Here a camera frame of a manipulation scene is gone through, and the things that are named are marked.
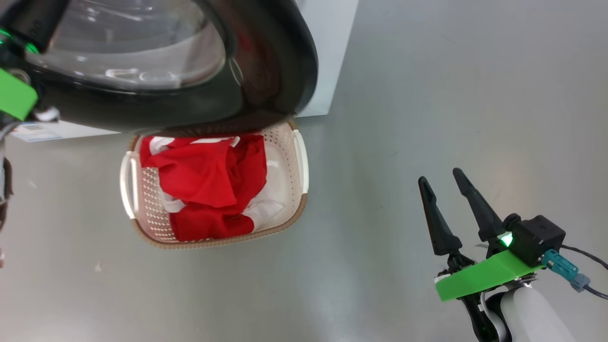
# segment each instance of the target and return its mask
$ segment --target cable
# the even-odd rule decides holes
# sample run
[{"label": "cable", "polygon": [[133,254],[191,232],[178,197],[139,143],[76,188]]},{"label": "cable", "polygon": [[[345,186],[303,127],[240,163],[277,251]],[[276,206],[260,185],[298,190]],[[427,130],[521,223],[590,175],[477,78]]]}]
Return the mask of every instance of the cable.
[{"label": "cable", "polygon": [[502,319],[500,319],[500,317],[496,313],[488,310],[488,305],[486,303],[487,292],[488,291],[486,290],[481,293],[481,295],[479,296],[479,301],[481,302],[483,312],[486,313],[486,316],[488,317],[488,319],[490,320],[490,322],[496,329],[496,334],[498,335],[498,341],[504,342],[504,341],[506,341],[506,331],[507,331],[506,327],[505,327],[505,323],[502,321]]},{"label": "cable", "polygon": [[585,252],[583,250],[579,250],[576,247],[570,247],[570,246],[566,246],[566,245],[562,245],[562,248],[565,249],[565,250],[570,250],[570,251],[574,251],[574,252],[577,252],[577,253],[581,253],[582,255],[588,257],[589,259],[591,259],[591,260],[593,260],[595,262],[598,262],[600,265],[602,265],[605,269],[608,270],[608,263],[606,263],[605,261],[603,261],[599,257],[594,256],[591,253]]},{"label": "cable", "polygon": [[3,140],[5,136],[7,136],[13,129],[15,129],[19,125],[21,125],[21,121],[14,121],[4,126],[4,128],[0,131],[0,140]]},{"label": "cable", "polygon": [[604,293],[601,293],[598,290],[594,290],[592,287],[590,287],[589,285],[585,285],[583,286],[583,288],[587,291],[589,291],[590,293],[596,295],[597,297],[603,298],[603,299],[608,299],[608,295],[605,295]]}]

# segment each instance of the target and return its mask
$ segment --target blue cable connector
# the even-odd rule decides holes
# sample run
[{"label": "blue cable connector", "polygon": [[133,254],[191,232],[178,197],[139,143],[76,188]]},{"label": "blue cable connector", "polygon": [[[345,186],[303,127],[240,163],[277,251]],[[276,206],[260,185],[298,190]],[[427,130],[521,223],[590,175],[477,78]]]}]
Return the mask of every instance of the blue cable connector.
[{"label": "blue cable connector", "polygon": [[589,285],[591,280],[584,274],[578,273],[578,267],[562,257],[555,250],[548,250],[542,257],[541,263],[549,270],[559,274],[569,281],[570,285],[578,292],[583,292],[585,285]]}]

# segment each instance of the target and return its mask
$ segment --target green plastic bracket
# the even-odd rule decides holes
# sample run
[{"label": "green plastic bracket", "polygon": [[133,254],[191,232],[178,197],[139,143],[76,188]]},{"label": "green plastic bracket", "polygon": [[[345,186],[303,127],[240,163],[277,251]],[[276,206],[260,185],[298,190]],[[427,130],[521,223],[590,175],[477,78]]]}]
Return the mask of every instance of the green plastic bracket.
[{"label": "green plastic bracket", "polygon": [[447,302],[500,286],[541,268],[542,265],[530,268],[511,251],[504,251],[438,281],[435,288],[441,301]]},{"label": "green plastic bracket", "polygon": [[24,121],[37,101],[34,88],[0,69],[0,111]]}]

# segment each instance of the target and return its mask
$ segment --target washing machine door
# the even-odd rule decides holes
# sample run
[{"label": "washing machine door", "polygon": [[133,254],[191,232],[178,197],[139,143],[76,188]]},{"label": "washing machine door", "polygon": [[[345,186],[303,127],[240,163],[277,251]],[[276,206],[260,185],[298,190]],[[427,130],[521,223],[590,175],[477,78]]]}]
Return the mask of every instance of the washing machine door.
[{"label": "washing machine door", "polygon": [[166,136],[267,127],[301,110],[317,79],[293,0],[72,0],[27,61],[62,120]]}]

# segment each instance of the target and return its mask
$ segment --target basket handle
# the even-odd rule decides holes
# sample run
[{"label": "basket handle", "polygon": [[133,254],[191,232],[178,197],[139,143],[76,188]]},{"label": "basket handle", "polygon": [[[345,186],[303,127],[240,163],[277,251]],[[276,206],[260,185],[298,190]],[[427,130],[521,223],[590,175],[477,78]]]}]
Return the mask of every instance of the basket handle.
[{"label": "basket handle", "polygon": [[[125,207],[126,214],[130,219],[134,219],[137,211],[139,210],[139,188],[137,186],[137,158],[136,152],[129,151],[122,158],[122,164],[120,165],[120,196],[122,197],[122,205]],[[131,185],[133,192],[133,202],[129,197],[129,182],[128,177],[131,174]]]},{"label": "basket handle", "polygon": [[300,167],[300,177],[302,181],[302,193],[308,193],[308,184],[310,182],[308,175],[308,154],[306,153],[306,145],[300,130],[294,130],[295,154],[298,158],[298,166]]}]

